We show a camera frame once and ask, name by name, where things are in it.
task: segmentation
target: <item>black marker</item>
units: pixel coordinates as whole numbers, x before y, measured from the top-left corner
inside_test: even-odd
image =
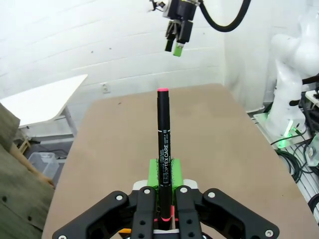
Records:
[[[170,224],[172,205],[168,88],[158,89],[158,134],[160,220],[162,220],[162,222],[166,224],[166,226],[164,227],[166,228],[167,225]]]

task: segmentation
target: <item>wall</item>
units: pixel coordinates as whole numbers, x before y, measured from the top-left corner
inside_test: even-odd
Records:
[[[205,1],[228,24],[241,1]],[[101,98],[222,83],[247,111],[271,101],[276,79],[270,48],[276,33],[297,35],[298,16],[319,0],[253,0],[242,24],[219,33],[196,11],[181,58],[164,52],[168,19],[146,13],[148,0],[3,0],[0,2],[0,98],[89,74],[69,108],[79,125]],[[109,92],[102,93],[107,82]],[[33,126],[32,136],[70,133],[65,120]]]
[[[223,1],[225,24],[234,19],[240,5],[240,1]],[[225,35],[225,82],[248,112],[274,98],[276,67],[271,38],[278,33],[298,36],[299,16],[318,5],[318,0],[253,0],[242,24]]]
[[[71,76],[88,79],[69,108],[79,125],[96,99],[224,83],[222,34],[198,10],[181,58],[164,52],[168,19],[148,0],[3,0],[0,2],[0,98]],[[217,19],[220,6],[207,3]],[[109,93],[103,94],[101,83]],[[65,120],[32,126],[31,136],[70,133]]]

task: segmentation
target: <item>brown tabletop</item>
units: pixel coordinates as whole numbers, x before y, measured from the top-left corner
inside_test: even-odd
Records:
[[[318,225],[282,160],[221,85],[170,90],[171,153],[201,192],[218,188],[276,224],[281,239],[318,239]],[[157,94],[95,102],[79,129],[43,239],[112,191],[130,193],[158,156]],[[203,231],[224,238],[213,229]]]

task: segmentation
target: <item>electrical outlet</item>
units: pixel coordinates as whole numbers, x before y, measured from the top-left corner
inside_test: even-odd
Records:
[[[107,94],[110,93],[109,84],[107,82],[101,83],[102,93]]]

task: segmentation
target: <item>pink marker tip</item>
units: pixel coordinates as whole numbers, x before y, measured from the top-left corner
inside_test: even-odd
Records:
[[[158,88],[158,91],[168,91],[168,88]]]
[[[161,218],[164,222],[169,222],[171,217],[170,218]]]

